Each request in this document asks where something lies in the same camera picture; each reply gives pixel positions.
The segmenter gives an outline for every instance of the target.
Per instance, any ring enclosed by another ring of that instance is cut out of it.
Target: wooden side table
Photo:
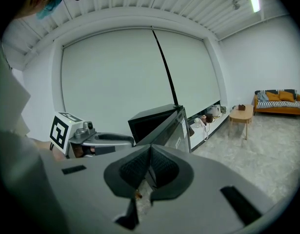
[[[230,118],[230,128],[229,133],[231,131],[231,127],[233,122],[240,122],[246,124],[246,136],[247,140],[247,125],[252,122],[254,106],[253,105],[245,105],[245,111],[239,111],[238,106],[236,106],[229,115]]]

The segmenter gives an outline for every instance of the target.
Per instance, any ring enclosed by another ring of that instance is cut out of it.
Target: roller blind
[[[128,120],[173,103],[151,30],[90,37],[64,50],[62,91],[67,112],[91,120],[97,131],[132,135]]]
[[[178,103],[187,117],[220,100],[219,87],[207,49],[201,40],[155,30],[166,58]]]

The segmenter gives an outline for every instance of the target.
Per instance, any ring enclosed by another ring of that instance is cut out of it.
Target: throw pillow
[[[294,101],[294,96],[290,92],[279,91],[279,98],[280,98],[280,100],[295,102]]]
[[[266,92],[266,95],[268,96],[269,101],[281,101],[279,98],[279,95],[276,95],[276,94],[273,94],[270,92]]]

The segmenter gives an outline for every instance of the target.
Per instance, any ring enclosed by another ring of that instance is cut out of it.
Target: concrete floor
[[[300,117],[258,114],[245,127],[234,123],[228,136],[227,120],[193,155],[221,162],[265,192],[274,203],[291,195],[300,183]],[[144,180],[137,200],[142,221],[151,209],[152,192]]]

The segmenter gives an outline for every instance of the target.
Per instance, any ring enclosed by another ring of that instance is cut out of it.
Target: white shelf
[[[210,123],[206,126],[206,129],[209,129],[209,136],[220,126],[220,124],[223,123],[223,121],[229,116],[229,113],[230,111],[227,109],[227,112],[225,114],[221,114],[220,118],[216,118],[215,122]],[[196,128],[194,123],[191,125],[191,128],[194,131],[194,134],[190,137],[191,149],[193,149],[204,140],[204,138],[206,137],[206,133],[203,127]]]

